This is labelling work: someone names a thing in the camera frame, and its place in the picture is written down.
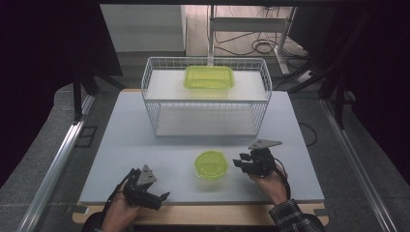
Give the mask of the aluminium rail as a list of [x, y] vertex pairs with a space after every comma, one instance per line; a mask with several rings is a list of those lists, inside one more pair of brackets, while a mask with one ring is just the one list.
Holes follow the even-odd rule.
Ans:
[[364, 192], [367, 202], [375, 217], [384, 232], [398, 232], [392, 216], [383, 201], [382, 197], [376, 190], [374, 184], [370, 180], [362, 162], [360, 161], [356, 150], [354, 149], [345, 130], [337, 123], [335, 118], [336, 113], [332, 108], [332, 104], [328, 100], [320, 100], [320, 103], [325, 111], [326, 117], [333, 128], [337, 140], [339, 141], [344, 154], [352, 166], [352, 170]]
[[61, 176], [62, 171], [68, 161], [73, 146], [84, 126], [84, 121], [88, 116], [90, 108], [95, 98], [87, 95], [80, 107], [79, 121], [72, 123], [66, 136], [59, 147], [51, 165], [34, 195], [22, 221], [15, 232], [33, 232], [40, 220], [44, 208], [54, 191], [54, 188]]

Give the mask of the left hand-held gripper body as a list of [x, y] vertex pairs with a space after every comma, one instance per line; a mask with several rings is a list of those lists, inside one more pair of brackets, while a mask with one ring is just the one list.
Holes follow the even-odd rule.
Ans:
[[149, 193], [148, 189], [156, 180], [153, 171], [147, 164], [141, 169], [133, 169], [123, 189], [123, 193], [129, 204], [131, 206], [141, 206], [144, 199], [152, 198], [152, 193]]

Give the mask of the dark curtain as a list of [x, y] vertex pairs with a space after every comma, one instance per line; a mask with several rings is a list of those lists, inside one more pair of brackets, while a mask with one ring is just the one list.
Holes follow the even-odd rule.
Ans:
[[[410, 183], [410, 0], [373, 0], [370, 18], [319, 96], [337, 86], [353, 93], [352, 109], [366, 130]], [[364, 10], [301, 7], [290, 38], [324, 70], [336, 60]]]
[[0, 0], [0, 188], [37, 137], [54, 95], [122, 70], [100, 0]]

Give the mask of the white cabinet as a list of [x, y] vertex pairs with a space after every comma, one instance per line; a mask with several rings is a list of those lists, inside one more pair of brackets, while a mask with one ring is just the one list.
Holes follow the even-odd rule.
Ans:
[[186, 50], [184, 5], [100, 4], [117, 52]]

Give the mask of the black floor bracket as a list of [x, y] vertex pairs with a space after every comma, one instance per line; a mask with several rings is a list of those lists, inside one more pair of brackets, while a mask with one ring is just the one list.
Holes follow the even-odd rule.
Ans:
[[74, 144], [75, 148], [90, 148], [97, 132], [97, 126], [83, 127]]

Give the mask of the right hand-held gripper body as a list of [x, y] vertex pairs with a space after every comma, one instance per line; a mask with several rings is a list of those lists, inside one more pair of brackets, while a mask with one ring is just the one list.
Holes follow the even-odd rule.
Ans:
[[276, 159], [270, 151], [270, 147], [281, 144], [281, 141], [257, 139], [249, 145], [251, 164], [247, 173], [259, 177], [266, 177], [272, 172], [276, 172], [282, 177], [282, 174], [278, 170]]

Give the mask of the person's right hand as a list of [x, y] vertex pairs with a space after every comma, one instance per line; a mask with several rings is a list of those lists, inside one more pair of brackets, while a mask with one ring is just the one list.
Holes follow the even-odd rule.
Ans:
[[249, 175], [249, 177], [259, 186], [265, 197], [277, 206], [288, 200], [287, 191], [278, 173], [272, 172], [265, 177]]

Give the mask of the green round plastic bowl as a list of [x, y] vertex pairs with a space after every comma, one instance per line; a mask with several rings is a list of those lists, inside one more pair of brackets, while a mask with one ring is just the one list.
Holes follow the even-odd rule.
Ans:
[[195, 159], [193, 165], [197, 176], [204, 180], [219, 179], [228, 169], [228, 163], [222, 151], [203, 152]]

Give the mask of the white desk frame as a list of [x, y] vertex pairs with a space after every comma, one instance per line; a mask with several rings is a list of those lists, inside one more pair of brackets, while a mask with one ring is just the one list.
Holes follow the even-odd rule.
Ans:
[[284, 43], [287, 38], [296, 7], [291, 7], [287, 17], [281, 18], [262, 18], [262, 17], [217, 17], [215, 14], [216, 6], [210, 6], [208, 19], [208, 51], [207, 57], [209, 64], [213, 65], [214, 58], [214, 35], [216, 32], [266, 32], [280, 33], [278, 43], [274, 47], [274, 53], [278, 61], [282, 74], [290, 74], [286, 62], [283, 58]]

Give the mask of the black stand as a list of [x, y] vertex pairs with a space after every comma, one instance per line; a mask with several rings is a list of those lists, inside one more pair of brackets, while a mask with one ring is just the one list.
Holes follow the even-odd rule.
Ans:
[[95, 76], [120, 90], [124, 90], [126, 88], [124, 84], [96, 68], [87, 66], [84, 68], [77, 68], [73, 74], [73, 123], [75, 125], [81, 121], [84, 115], [81, 89], [84, 89], [90, 96], [96, 96], [99, 93], [98, 84], [94, 79]]
[[317, 92], [318, 97], [320, 99], [328, 99], [332, 93], [336, 93], [334, 118], [341, 130], [344, 129], [343, 106], [345, 103], [344, 93], [346, 85], [342, 70], [345, 68], [349, 53], [357, 39], [359, 39], [363, 29], [366, 27], [372, 13], [373, 10], [366, 10], [365, 8], [359, 9], [358, 15], [341, 37], [343, 45], [340, 47], [333, 63], [327, 69], [316, 73], [310, 79], [288, 90], [289, 94], [294, 94], [323, 79], [324, 82]]

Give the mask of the green rectangular plastic container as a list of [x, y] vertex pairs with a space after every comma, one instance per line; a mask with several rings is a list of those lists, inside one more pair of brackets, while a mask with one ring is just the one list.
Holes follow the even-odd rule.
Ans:
[[235, 85], [234, 73], [225, 66], [189, 66], [184, 87], [188, 89], [229, 90]]

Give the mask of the white two-tier wire rack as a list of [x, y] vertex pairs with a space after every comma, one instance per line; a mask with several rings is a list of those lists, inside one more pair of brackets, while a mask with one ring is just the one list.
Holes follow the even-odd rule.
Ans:
[[[184, 87], [189, 66], [225, 66], [229, 90]], [[262, 58], [151, 57], [141, 81], [142, 98], [156, 136], [256, 136], [272, 95]]]

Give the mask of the person's left hand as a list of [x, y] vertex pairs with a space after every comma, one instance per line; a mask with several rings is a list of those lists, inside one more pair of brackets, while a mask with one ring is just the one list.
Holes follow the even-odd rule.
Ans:
[[102, 222], [103, 232], [124, 232], [137, 218], [139, 206], [131, 206], [120, 187], [115, 194]]

